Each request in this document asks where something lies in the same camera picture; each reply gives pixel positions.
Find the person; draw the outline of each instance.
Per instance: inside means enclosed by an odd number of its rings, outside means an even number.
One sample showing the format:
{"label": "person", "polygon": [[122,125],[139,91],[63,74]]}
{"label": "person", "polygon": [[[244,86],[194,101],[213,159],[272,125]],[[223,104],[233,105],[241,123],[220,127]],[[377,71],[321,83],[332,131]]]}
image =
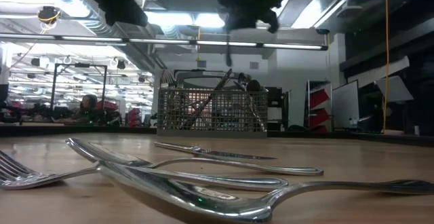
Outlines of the person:
{"label": "person", "polygon": [[76,114],[71,116],[70,118],[63,119],[53,119],[55,123],[76,123],[76,124],[85,124],[91,122],[93,119],[94,110],[96,108],[96,103],[98,99],[95,95],[85,95],[80,103],[80,109]]}

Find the wire basket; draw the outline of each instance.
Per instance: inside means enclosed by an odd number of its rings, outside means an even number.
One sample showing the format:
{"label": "wire basket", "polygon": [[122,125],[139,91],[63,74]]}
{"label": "wire basket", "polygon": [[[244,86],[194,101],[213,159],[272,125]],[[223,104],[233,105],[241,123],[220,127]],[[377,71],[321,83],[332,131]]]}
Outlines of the wire basket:
{"label": "wire basket", "polygon": [[267,92],[162,88],[159,90],[157,129],[159,132],[266,134],[267,103]]}

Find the wooden table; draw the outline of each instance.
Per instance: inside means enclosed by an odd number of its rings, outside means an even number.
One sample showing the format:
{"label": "wooden table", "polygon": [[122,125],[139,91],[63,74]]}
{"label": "wooden table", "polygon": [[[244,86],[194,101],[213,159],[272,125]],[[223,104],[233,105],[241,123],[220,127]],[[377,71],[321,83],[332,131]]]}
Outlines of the wooden table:
{"label": "wooden table", "polygon": [[[137,134],[76,134],[72,137],[101,142],[114,151],[130,153],[150,162],[190,156],[155,148],[159,139],[206,149],[278,157],[260,161],[282,166],[316,166],[325,176],[276,176],[301,181],[434,181],[434,149],[330,139],[270,138],[231,140],[209,138],[157,138]],[[64,143],[66,136],[0,139],[0,150],[26,166],[46,173],[91,166]],[[222,176],[264,176],[245,169],[184,163],[165,166]],[[261,193],[217,189],[243,197]],[[24,191],[0,190],[0,223],[5,224],[118,224],[180,223],[133,200],[99,174],[69,179],[65,184]],[[318,191],[293,197],[279,205],[271,223],[434,223],[434,196],[402,196],[363,191]]]}

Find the whiteboard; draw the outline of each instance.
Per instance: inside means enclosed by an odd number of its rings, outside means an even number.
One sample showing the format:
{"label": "whiteboard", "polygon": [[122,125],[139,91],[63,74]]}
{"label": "whiteboard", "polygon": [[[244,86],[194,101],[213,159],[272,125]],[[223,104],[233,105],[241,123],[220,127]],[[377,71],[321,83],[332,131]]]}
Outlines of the whiteboard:
{"label": "whiteboard", "polygon": [[357,81],[333,90],[333,124],[335,128],[356,128],[359,119],[359,85]]}

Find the knife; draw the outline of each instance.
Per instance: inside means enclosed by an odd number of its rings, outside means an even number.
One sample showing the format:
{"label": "knife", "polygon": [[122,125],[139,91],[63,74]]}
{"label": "knife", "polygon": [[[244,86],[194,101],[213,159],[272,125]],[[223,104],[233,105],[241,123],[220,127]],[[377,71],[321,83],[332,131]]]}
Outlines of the knife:
{"label": "knife", "polygon": [[200,147],[178,145],[174,143],[154,142],[154,145],[156,147],[161,147],[164,149],[172,149],[176,151],[192,153],[193,155],[217,159],[217,160],[221,160],[223,157],[236,157],[236,158],[249,159],[249,160],[276,160],[275,157],[264,157],[264,156],[256,156],[256,155],[245,155],[240,153],[211,151],[207,149],[201,149]]}

